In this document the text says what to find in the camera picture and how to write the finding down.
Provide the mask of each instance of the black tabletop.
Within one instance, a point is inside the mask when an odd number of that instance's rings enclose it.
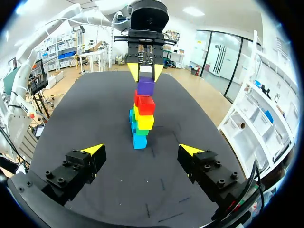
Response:
[[[104,143],[106,163],[66,207],[129,226],[197,228],[211,222],[217,205],[188,179],[177,162],[178,145],[211,149],[223,165],[242,173],[235,155],[197,102],[167,74],[155,85],[155,122],[148,146],[134,150],[129,110],[135,89],[129,72],[81,76],[46,125],[31,170],[44,179],[45,171],[61,164],[70,150]]]

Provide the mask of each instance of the floor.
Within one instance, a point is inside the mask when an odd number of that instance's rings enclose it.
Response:
[[[98,66],[94,65],[94,69],[97,71]],[[64,78],[51,89],[43,91],[45,97],[59,95],[55,96],[55,100],[52,101],[54,107],[56,107],[62,99],[60,94],[67,93],[77,78],[81,76],[80,69],[77,69],[76,67],[64,68],[62,70],[64,72]],[[85,66],[85,70],[89,71],[89,65]],[[129,71],[129,69],[127,65],[113,65],[111,71]],[[196,100],[216,126],[220,124],[231,107],[231,103],[224,98],[220,92],[213,88],[210,83],[198,76],[191,75],[190,71],[186,69],[168,68],[163,69],[163,73],[170,74],[177,80]],[[49,113],[51,114],[52,111],[53,108],[49,106]]]
[[[228,84],[229,84],[228,79],[215,76],[206,70],[204,70],[204,72],[202,74],[202,78],[204,78],[209,84],[211,84],[216,90],[218,90],[222,94],[225,93],[225,91],[228,87]],[[241,85],[239,85],[235,82],[232,82],[230,85],[230,88],[227,92],[227,97],[230,98],[232,101],[234,101],[238,95],[240,88],[241,88]]]

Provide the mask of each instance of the trash bin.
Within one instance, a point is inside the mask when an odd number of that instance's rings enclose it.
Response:
[[[198,67],[192,68],[191,69],[191,74],[196,75],[196,72],[197,72],[198,69],[199,69]]]

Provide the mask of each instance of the red fire extinguisher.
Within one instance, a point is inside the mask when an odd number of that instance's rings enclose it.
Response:
[[[197,76],[198,76],[198,75],[199,75],[199,71],[200,71],[200,68],[198,68],[198,69],[197,69],[197,71],[196,71],[195,75],[197,75]]]

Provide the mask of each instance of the stack of blocks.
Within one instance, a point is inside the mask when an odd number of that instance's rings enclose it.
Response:
[[[155,110],[155,103],[151,97],[153,91],[153,79],[140,76],[134,93],[134,106],[129,114],[134,149],[146,148],[147,135],[153,128]]]

